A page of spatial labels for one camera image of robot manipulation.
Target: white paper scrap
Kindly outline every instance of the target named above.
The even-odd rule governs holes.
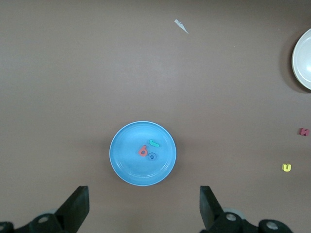
[[[187,30],[185,29],[184,25],[183,25],[181,22],[179,22],[177,19],[175,19],[174,22],[175,22],[182,30],[184,30],[186,33],[189,34],[189,32],[187,32]]]

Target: metal bolt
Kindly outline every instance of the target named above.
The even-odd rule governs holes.
[[[268,228],[270,228],[272,230],[277,230],[278,229],[277,225],[274,222],[267,222],[266,225],[267,225]]]
[[[233,215],[233,214],[227,214],[226,215],[226,218],[230,221],[235,221],[237,220],[237,218]]]

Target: yellow object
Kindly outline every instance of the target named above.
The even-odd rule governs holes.
[[[282,165],[283,171],[289,172],[291,169],[292,169],[292,165],[290,165],[290,164],[283,164]]]

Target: red object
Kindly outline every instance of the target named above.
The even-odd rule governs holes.
[[[309,136],[310,130],[301,128],[299,134],[302,136]]]
[[[142,146],[142,148],[138,151],[138,154],[141,156],[146,156],[148,151],[146,150],[146,146]]]

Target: plate rim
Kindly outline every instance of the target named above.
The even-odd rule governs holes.
[[[311,90],[311,81],[307,81],[302,75],[299,74],[299,71],[297,69],[297,49],[300,46],[300,44],[305,41],[306,39],[311,37],[311,29],[308,29],[303,35],[300,37],[300,39],[297,41],[292,55],[292,68],[294,71],[294,75],[296,76],[297,80],[307,89]]]
[[[124,178],[122,178],[122,177],[116,172],[116,170],[115,170],[115,168],[114,168],[114,166],[112,165],[112,162],[111,162],[111,147],[112,147],[112,144],[113,144],[115,138],[117,137],[117,135],[118,135],[124,128],[127,128],[127,127],[129,127],[130,125],[132,125],[132,124],[137,124],[137,123],[150,123],[150,124],[153,124],[153,125],[155,125],[155,126],[160,127],[160,128],[163,129],[163,130],[168,134],[168,136],[171,138],[171,140],[173,141],[174,148],[175,148],[175,153],[174,153],[174,155],[173,155],[173,158],[174,158],[174,160],[173,160],[173,166],[172,166],[170,172],[168,172],[168,174],[165,175],[161,180],[159,180],[159,181],[157,181],[157,182],[154,182],[154,183],[150,183],[150,184],[136,184],[136,183],[132,183],[132,182],[130,182],[130,181],[125,180]],[[177,159],[177,148],[176,148],[176,144],[175,144],[175,141],[174,141],[172,135],[171,135],[163,126],[161,126],[161,125],[159,125],[159,124],[157,124],[157,123],[151,122],[151,121],[146,121],[146,120],[134,121],[134,122],[131,122],[131,123],[129,123],[129,124],[123,126],[123,127],[122,127],[121,129],[119,129],[118,132],[114,135],[113,139],[111,140],[110,147],[109,147],[109,160],[110,160],[110,164],[111,164],[113,170],[115,171],[115,173],[116,173],[123,181],[125,181],[125,182],[127,182],[127,183],[129,183],[129,184],[135,185],[135,186],[151,186],[151,185],[154,185],[154,184],[156,184],[156,183],[161,182],[161,181],[164,180],[166,177],[168,177],[168,175],[169,175],[169,174],[171,173],[171,171],[173,170],[173,168],[174,168],[174,166],[175,166],[175,163],[176,163],[176,159]]]

